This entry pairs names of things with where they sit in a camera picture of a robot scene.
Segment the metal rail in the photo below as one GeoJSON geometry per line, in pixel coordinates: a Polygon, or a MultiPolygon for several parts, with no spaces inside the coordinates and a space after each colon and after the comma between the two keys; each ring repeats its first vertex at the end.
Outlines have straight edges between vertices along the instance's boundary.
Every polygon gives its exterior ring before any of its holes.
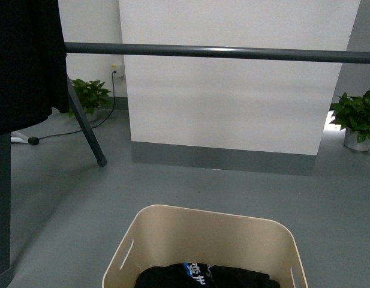
{"type": "Polygon", "coordinates": [[[239,58],[370,64],[370,52],[66,42],[68,53],[239,58]]]}

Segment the white plastic basket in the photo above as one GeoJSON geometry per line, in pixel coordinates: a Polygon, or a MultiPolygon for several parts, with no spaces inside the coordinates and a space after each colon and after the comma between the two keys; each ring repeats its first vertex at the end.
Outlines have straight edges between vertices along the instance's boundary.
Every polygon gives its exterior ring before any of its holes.
{"type": "Polygon", "coordinates": [[[262,272],[281,288],[308,288],[293,235],[272,220],[154,205],[131,223],[103,288],[133,288],[153,266],[199,262],[262,272]]]}

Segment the clothing rack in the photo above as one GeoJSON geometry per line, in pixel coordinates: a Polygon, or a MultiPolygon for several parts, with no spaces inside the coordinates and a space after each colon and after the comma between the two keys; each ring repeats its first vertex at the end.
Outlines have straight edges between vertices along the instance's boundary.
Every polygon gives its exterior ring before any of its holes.
{"type": "MultiPolygon", "coordinates": [[[[370,64],[370,52],[265,49],[244,47],[178,46],[150,44],[66,43],[68,53],[186,56],[207,58],[265,59],[280,61],[370,64]]],[[[68,79],[70,106],[100,166],[107,160],[83,113],[68,79]]],[[[13,278],[10,266],[10,134],[0,136],[0,288],[13,278]]]]}

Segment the black cable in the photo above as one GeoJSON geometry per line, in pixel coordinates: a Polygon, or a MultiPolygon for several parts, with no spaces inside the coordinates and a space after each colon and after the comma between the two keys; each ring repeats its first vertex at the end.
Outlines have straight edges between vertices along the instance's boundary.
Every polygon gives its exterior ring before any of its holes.
{"type": "MultiPolygon", "coordinates": [[[[112,72],[112,85],[113,85],[113,108],[112,108],[112,111],[110,111],[109,115],[107,115],[107,117],[101,123],[99,123],[98,125],[96,125],[94,127],[91,127],[92,129],[97,128],[100,125],[102,125],[106,120],[108,120],[108,118],[114,112],[114,109],[115,109],[114,74],[115,73],[116,73],[116,71],[113,71],[112,72]]],[[[75,134],[75,133],[79,133],[79,132],[82,132],[82,129],[81,130],[78,130],[78,131],[74,131],[74,132],[69,132],[69,133],[62,133],[62,134],[54,134],[54,135],[44,136],[44,137],[41,137],[41,138],[38,138],[38,139],[41,140],[41,139],[45,139],[45,138],[56,137],[56,136],[63,136],[63,135],[70,135],[70,134],[75,134]]]]}

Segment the potted plant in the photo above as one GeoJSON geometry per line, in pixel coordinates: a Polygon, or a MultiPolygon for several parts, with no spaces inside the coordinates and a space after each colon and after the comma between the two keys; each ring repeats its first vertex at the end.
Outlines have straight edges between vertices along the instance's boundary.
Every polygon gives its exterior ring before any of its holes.
{"type": "MultiPolygon", "coordinates": [[[[71,83],[89,121],[96,120],[99,108],[112,103],[107,99],[111,91],[103,88],[105,82],[99,80],[85,82],[82,79],[76,79],[71,83]]],[[[72,116],[73,111],[70,109],[69,117],[72,116]]]]}
{"type": "Polygon", "coordinates": [[[344,145],[358,151],[370,149],[370,90],[361,97],[348,96],[345,92],[339,103],[331,104],[335,119],[331,124],[346,129],[344,145]]]}

